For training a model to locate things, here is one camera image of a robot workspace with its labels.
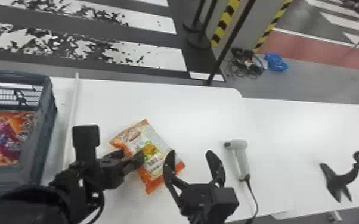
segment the stanchion base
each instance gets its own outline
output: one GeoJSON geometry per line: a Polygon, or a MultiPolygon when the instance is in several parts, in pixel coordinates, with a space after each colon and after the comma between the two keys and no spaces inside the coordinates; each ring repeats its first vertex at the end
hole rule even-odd
{"type": "Polygon", "coordinates": [[[186,18],[182,25],[185,30],[191,33],[199,33],[202,30],[202,24],[196,23],[195,26],[192,26],[193,18],[186,18]]]}
{"type": "Polygon", "coordinates": [[[199,38],[198,33],[189,34],[187,40],[189,45],[197,49],[209,49],[211,47],[210,41],[205,36],[199,38]]]}

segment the chip bag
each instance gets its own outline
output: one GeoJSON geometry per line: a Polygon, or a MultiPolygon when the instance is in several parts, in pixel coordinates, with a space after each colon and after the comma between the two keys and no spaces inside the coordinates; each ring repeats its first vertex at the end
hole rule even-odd
{"type": "MultiPolygon", "coordinates": [[[[146,193],[151,194],[163,182],[164,159],[171,148],[156,133],[145,119],[127,128],[110,141],[116,148],[123,148],[127,157],[132,157],[143,150],[145,163],[138,169],[146,186],[146,193]]],[[[185,168],[185,164],[175,157],[175,172],[185,168]]]]}

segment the white tabletop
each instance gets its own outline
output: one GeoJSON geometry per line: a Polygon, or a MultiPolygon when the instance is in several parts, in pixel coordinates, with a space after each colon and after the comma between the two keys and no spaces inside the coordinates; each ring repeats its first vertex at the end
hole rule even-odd
{"type": "Polygon", "coordinates": [[[287,166],[273,171],[289,183],[295,201],[278,219],[359,207],[359,175],[348,185],[353,202],[338,203],[327,191],[319,163],[336,173],[352,169],[352,154],[359,150],[359,105],[244,99],[255,118],[259,144],[276,151],[287,166]]]}
{"type": "MultiPolygon", "coordinates": [[[[53,79],[53,84],[58,86],[58,79],[53,79]]],[[[267,158],[268,151],[256,147],[255,125],[242,108],[240,94],[230,88],[81,80],[75,125],[99,125],[101,145],[97,155],[101,157],[114,150],[109,140],[128,126],[148,119],[184,161],[185,169],[179,177],[188,183],[211,180],[205,152],[212,149],[223,161],[226,186],[235,189],[240,201],[228,221],[251,217],[255,210],[245,183],[237,180],[235,158],[222,146],[229,139],[245,139],[249,141],[252,186],[260,215],[289,210],[292,203],[285,185],[280,176],[273,177],[273,170],[282,167],[281,161],[267,158]],[[278,183],[276,187],[267,184],[273,180],[278,183]]],[[[74,150],[69,152],[64,161],[72,162],[74,150]]],[[[106,208],[99,223],[187,223],[164,186],[147,195],[135,172],[118,189],[105,194],[106,208]]]]}
{"type": "MultiPolygon", "coordinates": [[[[75,159],[72,147],[63,152],[74,80],[52,82],[58,116],[43,184],[58,172],[61,161],[67,167],[75,159]]],[[[228,139],[249,143],[247,157],[260,216],[285,219],[359,207],[359,176],[348,185],[354,201],[343,197],[338,203],[328,193],[318,166],[325,162],[339,174],[351,169],[352,153],[359,150],[359,105],[241,98],[230,88],[82,79],[74,118],[74,125],[99,125],[98,157],[114,150],[108,142],[119,132],[148,119],[184,160],[179,177],[188,183],[210,181],[204,154],[213,150],[223,161],[226,186],[235,189],[240,201],[227,221],[251,217],[255,209],[246,185],[237,180],[235,158],[222,147],[228,139]]],[[[98,222],[112,220],[187,223],[164,186],[147,195],[135,172],[120,188],[106,191],[106,208],[98,222]]]]}

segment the gray plastic basket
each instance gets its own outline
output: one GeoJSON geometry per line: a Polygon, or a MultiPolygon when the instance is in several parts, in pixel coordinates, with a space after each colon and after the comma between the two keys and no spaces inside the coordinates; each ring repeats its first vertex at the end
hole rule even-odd
{"type": "Polygon", "coordinates": [[[34,111],[18,163],[0,166],[0,195],[21,185],[39,185],[57,108],[48,76],[0,71],[0,110],[34,111]]]}

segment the blue object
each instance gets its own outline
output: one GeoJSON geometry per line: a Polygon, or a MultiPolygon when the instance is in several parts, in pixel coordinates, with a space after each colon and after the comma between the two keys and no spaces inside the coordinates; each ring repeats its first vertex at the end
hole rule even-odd
{"type": "Polygon", "coordinates": [[[288,69],[288,65],[279,54],[268,53],[264,56],[264,59],[268,61],[268,67],[273,71],[285,71],[288,69]]]}

